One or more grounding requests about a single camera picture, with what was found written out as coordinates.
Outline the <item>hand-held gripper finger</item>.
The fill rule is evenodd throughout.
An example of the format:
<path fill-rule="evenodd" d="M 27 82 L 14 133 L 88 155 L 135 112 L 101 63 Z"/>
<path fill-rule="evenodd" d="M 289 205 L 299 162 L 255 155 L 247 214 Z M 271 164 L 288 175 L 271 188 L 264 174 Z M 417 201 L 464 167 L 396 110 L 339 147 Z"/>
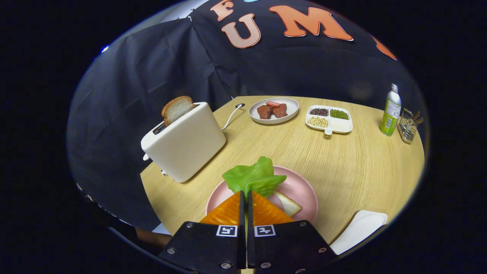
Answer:
<path fill-rule="evenodd" d="M 337 255 L 307 220 L 256 225 L 259 204 L 269 201 L 248 193 L 247 267 L 256 274 L 316 274 L 337 261 Z"/>
<path fill-rule="evenodd" d="M 245 194 L 233 196 L 236 225 L 186 221 L 158 259 L 183 274 L 239 274 L 246 267 Z"/>

